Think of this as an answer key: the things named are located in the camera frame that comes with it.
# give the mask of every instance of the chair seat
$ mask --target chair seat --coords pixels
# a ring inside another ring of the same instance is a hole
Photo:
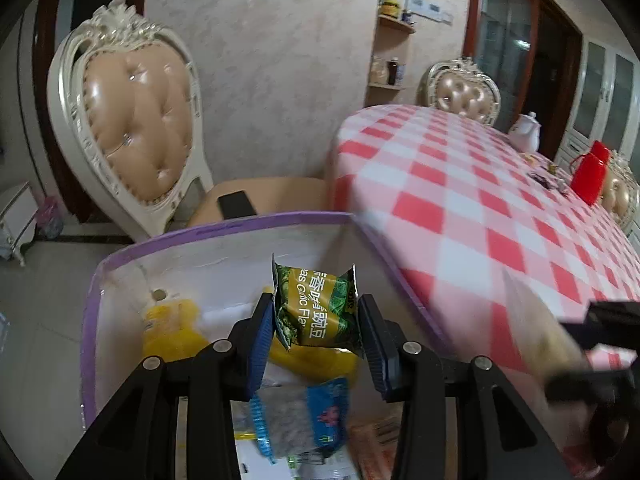
[[[227,180],[214,186],[204,197],[187,226],[210,224],[223,220],[218,197],[244,191],[258,215],[286,211],[322,211],[327,209],[324,180],[288,176]]]

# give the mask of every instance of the chair backrest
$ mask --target chair backrest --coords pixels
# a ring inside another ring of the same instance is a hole
[[[194,180],[213,186],[202,144],[200,85],[171,30],[126,0],[100,7],[60,44],[47,103],[66,162],[134,240],[164,232]]]
[[[603,208],[628,235],[640,206],[640,189],[626,160],[613,150],[600,195]]]
[[[423,104],[492,126],[500,113],[500,91],[471,61],[452,59],[431,67],[422,84]]]

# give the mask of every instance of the red thermos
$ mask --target red thermos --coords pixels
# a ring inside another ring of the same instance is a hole
[[[582,161],[571,181],[571,189],[587,205],[593,205],[598,199],[604,183],[604,177],[607,174],[609,150],[599,140],[596,140],[591,147],[591,151],[576,157],[572,164],[579,158],[582,158]]]

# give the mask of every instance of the blue packet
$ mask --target blue packet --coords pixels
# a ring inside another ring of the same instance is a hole
[[[346,440],[349,388],[345,378],[318,386],[261,388],[249,404],[258,448],[270,459],[312,450],[329,457]]]

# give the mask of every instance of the purple rim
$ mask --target purple rim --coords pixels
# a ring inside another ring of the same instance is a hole
[[[415,314],[417,314],[415,318],[426,331],[427,336],[430,338],[430,343],[434,345],[434,349],[441,354],[453,354],[453,345],[449,338],[446,337],[433,315],[415,295],[386,248],[380,243],[369,227],[359,221],[354,215],[343,212],[302,211],[228,220],[216,224],[208,224],[167,233],[152,238],[151,240],[128,246],[108,256],[98,265],[91,280],[84,308],[84,317],[82,319],[80,387],[86,425],[89,426],[97,415],[95,406],[95,346],[101,298],[100,285],[106,272],[117,269],[142,256],[162,251],[168,247],[196,242],[198,240],[295,224],[346,224],[348,222],[357,225],[363,240],[382,258],[385,264],[385,273],[396,289],[404,295],[410,303],[415,305]]]

